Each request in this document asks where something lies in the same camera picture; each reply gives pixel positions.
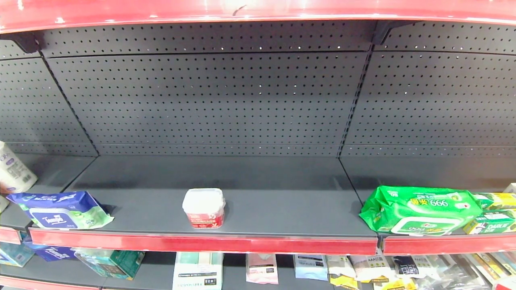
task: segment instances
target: pink package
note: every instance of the pink package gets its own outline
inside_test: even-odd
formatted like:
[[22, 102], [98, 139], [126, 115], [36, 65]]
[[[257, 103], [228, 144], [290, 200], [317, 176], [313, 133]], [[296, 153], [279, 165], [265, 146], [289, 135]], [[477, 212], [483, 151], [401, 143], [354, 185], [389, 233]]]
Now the pink package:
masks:
[[246, 255], [246, 281], [258, 284], [278, 284], [275, 254]]

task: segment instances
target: blue wet wipes package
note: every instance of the blue wet wipes package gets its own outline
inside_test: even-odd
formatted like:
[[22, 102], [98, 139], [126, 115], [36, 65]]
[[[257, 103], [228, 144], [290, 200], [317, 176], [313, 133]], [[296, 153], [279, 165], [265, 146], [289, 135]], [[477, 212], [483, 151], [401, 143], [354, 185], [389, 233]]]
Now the blue wet wipes package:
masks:
[[11, 194], [7, 199], [16, 203], [41, 228], [88, 230], [101, 228], [113, 220], [87, 192], [60, 194]]
[[36, 255], [42, 257], [47, 262], [75, 259], [75, 251], [69, 247], [35, 245], [30, 237], [26, 237], [23, 240], [23, 244], [31, 248]]

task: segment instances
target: red shelf top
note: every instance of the red shelf top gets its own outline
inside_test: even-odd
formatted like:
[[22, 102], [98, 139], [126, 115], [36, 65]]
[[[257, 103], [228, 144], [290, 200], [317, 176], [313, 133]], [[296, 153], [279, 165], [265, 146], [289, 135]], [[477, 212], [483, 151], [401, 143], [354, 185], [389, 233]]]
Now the red shelf top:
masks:
[[516, 25], [516, 0], [0, 0], [0, 33], [113, 23], [327, 19]]
[[383, 253], [386, 255], [490, 253], [515, 251], [516, 233], [439, 237], [389, 236], [383, 243]]
[[235, 253], [375, 253], [377, 238], [278, 237], [238, 235], [131, 234], [97, 231], [60, 231], [31, 228], [35, 244], [156, 252], [223, 251]]

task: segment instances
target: red shelf edge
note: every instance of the red shelf edge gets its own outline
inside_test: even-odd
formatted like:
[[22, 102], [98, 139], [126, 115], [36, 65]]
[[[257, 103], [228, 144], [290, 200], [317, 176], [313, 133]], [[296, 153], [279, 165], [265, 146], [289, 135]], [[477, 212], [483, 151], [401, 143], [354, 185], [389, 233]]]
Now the red shelf edge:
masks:
[[447, 235], [440, 237], [389, 236], [385, 255], [431, 255], [515, 251], [516, 233]]
[[31, 228], [35, 244], [157, 252], [222, 251], [235, 253], [375, 253], [378, 238], [278, 237], [237, 235], [118, 234]]
[[29, 279], [0, 276], [0, 285], [27, 290], [98, 290], [98, 287], [86, 287], [68, 284], [51, 283]]
[[0, 241], [17, 245], [21, 244], [18, 231], [8, 227], [0, 227]]

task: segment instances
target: shelf bracket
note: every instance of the shelf bracket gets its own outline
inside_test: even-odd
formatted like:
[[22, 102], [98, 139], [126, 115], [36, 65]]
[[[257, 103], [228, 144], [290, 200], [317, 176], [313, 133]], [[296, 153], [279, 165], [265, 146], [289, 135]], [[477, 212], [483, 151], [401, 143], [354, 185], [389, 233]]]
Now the shelf bracket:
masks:
[[379, 20], [376, 24], [375, 33], [373, 34], [373, 40], [371, 41], [374, 45], [383, 45], [387, 36], [391, 32], [391, 29], [401, 27], [405, 25], [414, 24], [419, 21], [410, 20]]
[[0, 40], [12, 40], [24, 53], [35, 53], [39, 50], [36, 37], [30, 31], [0, 34]]

